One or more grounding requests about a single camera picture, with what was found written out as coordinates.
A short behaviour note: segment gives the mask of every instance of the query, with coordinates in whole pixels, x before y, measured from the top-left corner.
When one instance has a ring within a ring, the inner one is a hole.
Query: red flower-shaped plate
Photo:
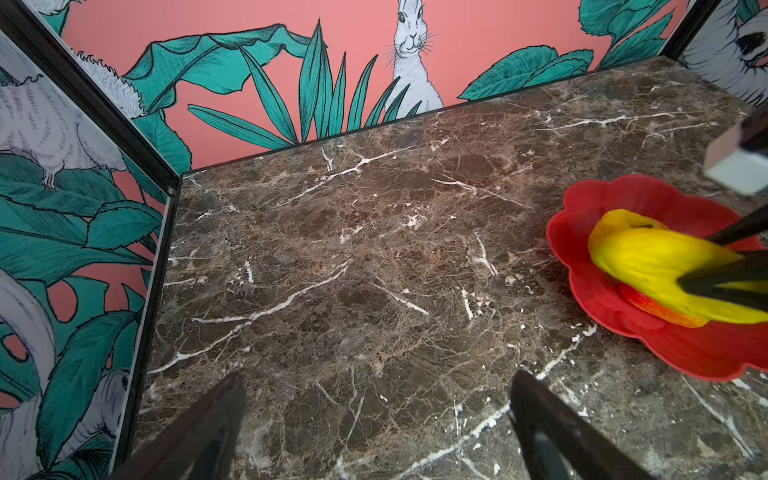
[[[569,270],[576,300],[595,322],[611,332],[639,339],[667,364],[698,379],[727,382],[741,376],[748,366],[768,371],[768,323],[709,322],[691,329],[665,322],[624,300],[616,281],[592,263],[587,251],[587,239],[595,224],[603,214],[617,208],[700,238],[739,220],[739,214],[713,200],[683,195],[661,180],[642,175],[619,177],[610,183],[579,182],[565,191],[563,204],[565,210],[549,220],[547,241]],[[729,248],[763,247],[752,237]]]

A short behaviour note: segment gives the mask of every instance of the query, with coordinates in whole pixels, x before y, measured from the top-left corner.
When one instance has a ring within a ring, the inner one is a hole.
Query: marble surface
[[[241,369],[235,479],[527,478],[525,368],[658,478],[768,478],[768,378],[596,327],[545,241],[579,180],[764,202],[701,175],[746,111],[659,58],[189,175],[135,445]]]

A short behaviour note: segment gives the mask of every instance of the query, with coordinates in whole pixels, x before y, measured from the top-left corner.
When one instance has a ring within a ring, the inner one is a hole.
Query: white marble vein
[[[394,292],[390,292],[386,288],[380,285],[373,284],[374,287],[378,288],[379,290],[386,292],[389,296],[391,296],[393,299],[397,300],[398,302],[402,303],[403,305],[407,306],[411,310],[415,310],[419,313],[421,313],[423,316],[429,316],[429,312],[424,310],[422,307],[416,305],[413,302],[408,301],[407,299],[402,298],[400,295]]]
[[[704,406],[709,413],[712,414],[714,418],[717,419],[718,422],[722,423],[725,428],[728,429],[728,432],[730,432],[730,436],[733,437],[733,442],[736,443],[736,446],[739,447],[739,450],[741,450],[742,455],[747,457],[748,459],[752,459],[755,455],[755,453],[752,451],[752,449],[746,444],[744,441],[744,437],[741,436],[741,433],[736,428],[736,424],[733,423],[733,417],[728,416],[726,418],[724,415],[718,413],[715,411],[714,408],[712,408],[712,405],[707,403],[707,401],[704,399],[703,396],[699,392],[696,391],[696,389],[688,382],[688,380],[685,377],[682,377],[685,384],[688,386],[690,391],[694,394],[696,397],[696,400],[699,401],[701,405]]]
[[[485,253],[485,245],[483,244],[482,240],[480,240],[480,236],[477,232],[475,232],[475,238],[478,239],[478,243],[480,243],[480,257],[473,257],[472,261],[475,263],[478,263],[488,270],[490,270],[491,275],[498,276],[498,270],[496,270],[496,267],[493,266],[493,263],[488,261],[488,255]]]
[[[357,154],[357,153],[353,152],[355,155],[360,157],[360,161],[357,162],[357,165],[355,165],[352,168],[347,168],[346,170],[340,171],[340,172],[335,173],[333,175],[329,175],[325,180],[317,182],[317,184],[313,185],[310,188],[307,188],[302,193],[300,193],[300,194],[298,194],[298,195],[296,195],[294,197],[291,197],[289,200],[286,200],[284,202],[281,202],[281,203],[277,204],[277,206],[278,207],[282,207],[283,205],[287,205],[287,204],[291,203],[294,200],[298,200],[298,199],[300,199],[301,197],[304,197],[307,194],[311,194],[313,191],[317,190],[318,188],[321,188],[321,187],[324,187],[325,185],[327,185],[328,182],[330,182],[331,180],[333,180],[336,177],[341,177],[343,175],[351,174],[352,172],[360,173],[360,168],[363,165],[367,165],[367,164],[371,163],[372,161],[381,160],[384,157],[388,157],[389,155],[395,155],[395,154],[397,154],[397,153],[399,153],[401,151],[410,150],[411,148],[413,148],[413,146],[405,147],[405,148],[400,148],[398,150],[393,150],[393,151],[387,152],[385,154],[379,155],[378,157],[374,157],[374,158],[365,158],[361,154]]]
[[[261,310],[259,312],[249,313],[248,315],[244,315],[244,316],[225,316],[217,319],[193,318],[192,320],[199,323],[227,323],[227,322],[238,322],[240,320],[250,320],[253,322],[254,320],[261,318],[262,316],[272,315],[273,313],[279,312],[280,310],[286,308],[298,296],[302,296],[304,293],[307,293],[310,290],[314,290],[315,288],[318,288],[320,286],[327,285],[328,283],[333,282],[334,280],[342,276],[344,273],[346,273],[346,270],[349,268],[349,263],[350,263],[350,260],[347,260],[346,262],[337,266],[335,269],[331,270],[332,272],[336,272],[335,275],[332,275],[321,282],[313,283],[312,285],[306,286],[297,292],[291,293],[288,296],[288,298],[286,298],[283,302],[278,303],[277,305],[267,310]]]
[[[165,370],[168,370],[170,367],[176,365],[179,362],[182,362],[187,359],[194,358],[196,356],[203,355],[204,353],[208,353],[211,351],[212,348],[214,348],[216,345],[219,345],[223,342],[228,341],[229,339],[236,336],[238,333],[240,333],[241,330],[248,328],[249,326],[253,325],[253,323],[265,315],[270,315],[272,313],[275,313],[279,310],[284,309],[285,307],[289,306],[296,297],[303,295],[304,293],[310,291],[313,288],[317,288],[318,286],[326,285],[327,283],[331,283],[340,276],[342,276],[344,273],[346,273],[347,269],[349,268],[349,264],[351,263],[351,260],[347,260],[346,262],[342,263],[341,265],[337,266],[333,271],[336,271],[336,274],[334,276],[331,276],[330,278],[327,278],[323,280],[322,282],[313,283],[312,285],[308,286],[307,288],[304,288],[302,290],[299,290],[298,292],[292,293],[284,302],[278,303],[274,307],[268,309],[268,310],[262,310],[260,312],[251,313],[248,316],[242,316],[242,317],[225,317],[223,319],[193,319],[197,322],[201,323],[223,323],[223,322],[234,322],[237,320],[243,320],[248,319],[247,322],[241,323],[240,325],[234,327],[232,330],[230,330],[227,334],[220,336],[219,338],[215,339],[213,342],[209,343],[207,346],[205,346],[203,349],[196,350],[194,352],[189,353],[182,353],[182,352],[176,352],[173,358],[171,358],[168,363],[165,365],[158,367],[154,370],[150,370],[147,372],[149,375],[154,375],[156,373],[164,372]]]
[[[584,120],[577,121],[572,124],[566,124],[561,125],[560,127],[552,127],[552,128],[535,128],[534,131],[551,131],[551,130],[563,130],[564,128],[573,128],[578,127],[580,125],[588,125],[588,124],[600,124],[600,126],[605,127],[608,124],[614,124],[618,121],[622,120],[629,120],[630,122],[635,120],[640,120],[641,118],[656,118],[656,117],[671,117],[673,118],[675,115],[684,115],[684,114],[693,114],[693,113],[701,113],[701,112],[695,112],[695,111],[663,111],[659,112],[657,114],[651,114],[651,115],[635,115],[633,117],[628,117],[626,114],[619,115],[618,117],[614,118],[606,118],[605,120],[597,120],[594,118],[585,118]]]
[[[443,185],[456,185],[458,187],[463,188],[464,190],[471,191],[474,195],[477,195],[478,192],[482,192],[484,194],[488,194],[488,195],[492,195],[493,197],[500,198],[500,199],[502,199],[505,202],[511,202],[511,203],[513,203],[515,205],[519,205],[520,207],[530,208],[531,210],[533,210],[533,207],[531,207],[529,205],[521,204],[517,200],[512,200],[511,198],[503,197],[502,195],[499,195],[496,192],[492,192],[492,191],[488,190],[487,188],[473,187],[470,184],[465,184],[464,182],[456,180],[453,177],[449,177],[448,175],[443,175],[443,177],[449,179],[450,181],[438,180],[436,178],[432,178],[432,181],[435,181],[435,182],[437,182],[439,184],[443,184]]]

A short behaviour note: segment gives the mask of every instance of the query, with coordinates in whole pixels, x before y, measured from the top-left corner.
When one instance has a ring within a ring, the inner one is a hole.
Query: teal leaf
[[[80,325],[67,341],[51,372],[35,425],[37,453],[44,468],[50,469],[85,414],[114,341],[135,316],[125,310],[105,313]]]
[[[182,80],[217,94],[242,90],[250,69],[241,48],[264,66],[282,50],[303,57],[307,43],[285,25],[153,41],[125,78],[141,93],[144,111],[153,114],[176,103],[176,84]]]
[[[88,224],[85,246],[114,250],[159,232],[163,216],[147,205],[123,200],[104,204]]]
[[[328,135],[338,135],[341,133],[344,124],[344,96],[346,90],[346,52],[341,59],[341,68],[339,76],[336,77],[336,86],[333,87],[333,98],[331,99],[331,112],[328,123]]]
[[[400,81],[400,77],[397,77],[395,80],[393,80],[392,83],[389,84],[389,86],[386,88],[386,90],[384,90],[382,96],[379,97],[379,101],[376,102],[373,110],[371,110],[371,115],[368,116],[366,127],[370,127],[371,125],[376,125],[379,123],[379,117],[381,117],[382,110],[384,110],[384,105],[389,99],[389,96],[392,94],[392,91],[395,90],[395,85],[397,85],[398,81]]]
[[[248,143],[269,148],[270,150],[290,147],[290,144],[284,139],[242,118],[233,117],[212,108],[200,107],[198,105],[190,105],[187,108],[195,117],[198,117],[211,127]]]
[[[531,87],[585,73],[592,65],[593,58],[594,52],[592,50],[577,50],[561,55],[535,71],[523,84],[523,87]]]
[[[641,60],[657,55],[664,46],[664,40],[659,38],[659,35],[669,25],[672,14],[673,12],[669,13],[650,27],[640,30],[621,42],[603,57],[603,60],[600,62],[600,68],[615,67],[628,61]]]
[[[53,285],[92,263],[151,265],[124,248],[85,247],[88,224],[81,218],[36,210],[0,197],[0,268],[20,280]]]
[[[74,294],[78,298],[78,305],[71,320],[66,323],[53,322],[57,355],[61,354],[69,337],[80,325],[96,316],[104,315],[104,300],[109,289],[109,283],[84,276],[67,276],[63,281],[74,290]]]
[[[610,35],[611,46],[656,15],[670,0],[581,0],[579,21],[589,35]]]
[[[310,125],[317,107],[320,76],[323,74],[323,47],[323,29],[318,20],[310,44],[306,47],[299,74],[299,117],[302,142],[305,142],[310,135]]]
[[[413,108],[411,108],[408,111],[408,114],[406,115],[406,118],[407,117],[412,117],[413,115],[416,115],[416,113],[419,111],[419,107],[421,107],[421,106],[422,106],[422,102],[419,100],[419,102],[416,103],[416,105],[413,105]]]
[[[608,24],[626,2],[627,0],[581,0],[578,8],[581,30],[589,35],[610,35]]]
[[[128,285],[123,284],[123,290],[128,297],[128,309],[131,312],[140,312],[144,308],[144,298],[134,292]]]
[[[131,371],[134,364],[136,335],[138,334],[140,321],[141,315],[137,318],[136,322],[129,323],[128,326],[120,332],[118,339],[114,341],[111,371],[119,369]]]
[[[28,480],[102,480],[109,471],[113,450],[113,439],[97,435],[50,471],[39,472]]]
[[[43,15],[43,19],[53,28],[53,30],[61,36],[64,31],[64,26],[67,24],[67,17],[69,16],[69,4],[67,4],[59,13],[53,15]]]
[[[152,280],[152,270],[141,269],[141,276],[144,278],[144,285],[149,289],[150,281]]]
[[[758,13],[760,13],[760,3],[757,0],[740,0],[739,18],[742,22],[748,22]]]
[[[389,106],[389,108],[386,109],[386,113],[384,114],[385,122],[397,119],[397,112],[400,110],[400,104],[402,104],[402,99],[406,97],[406,93],[408,92],[408,88],[410,86],[410,84],[406,85],[406,87],[397,94],[397,97],[395,97],[395,100],[392,101],[392,104]]]
[[[355,88],[355,95],[352,97],[352,105],[349,107],[349,119],[346,122],[346,130],[354,131],[360,129],[362,122],[362,108],[366,103],[366,95],[368,94],[368,82],[371,79],[371,71],[373,70],[373,64],[376,63],[378,55],[371,58],[366,68],[362,71],[360,79],[357,81],[357,87]]]
[[[535,71],[557,57],[557,51],[546,45],[513,51],[477,77],[458,97],[479,100],[518,90]]]
[[[150,197],[154,198],[158,202],[164,204],[168,201],[168,196],[163,192],[160,187],[152,181],[152,179],[141,170],[138,165],[134,163],[126,154],[123,154],[123,161],[128,166],[128,171],[134,176],[134,180],[141,187],[141,189]]]
[[[39,210],[93,217],[104,202],[125,196],[98,170],[64,169],[56,174],[56,188],[40,183],[43,169],[16,155],[0,154],[0,197]]]
[[[625,2],[608,22],[608,31],[613,37],[613,44],[615,45],[622,38],[627,37],[635,28],[645,23],[669,2],[670,0],[628,0]]]
[[[331,117],[331,101],[333,100],[333,77],[328,51],[325,47],[320,52],[320,79],[317,89],[317,106],[315,106],[315,131],[318,138],[328,136],[328,123]]]
[[[181,175],[192,169],[192,153],[189,147],[181,140],[179,134],[168,127],[162,111],[135,118],[134,124],[174,172]]]
[[[296,130],[293,128],[293,121],[283,98],[277,93],[277,89],[270,78],[266,76],[266,72],[261,68],[259,62],[244,48],[241,51],[248,68],[250,68],[253,83],[256,84],[256,91],[259,93],[266,115],[285,138],[291,143],[299,143],[296,138]]]

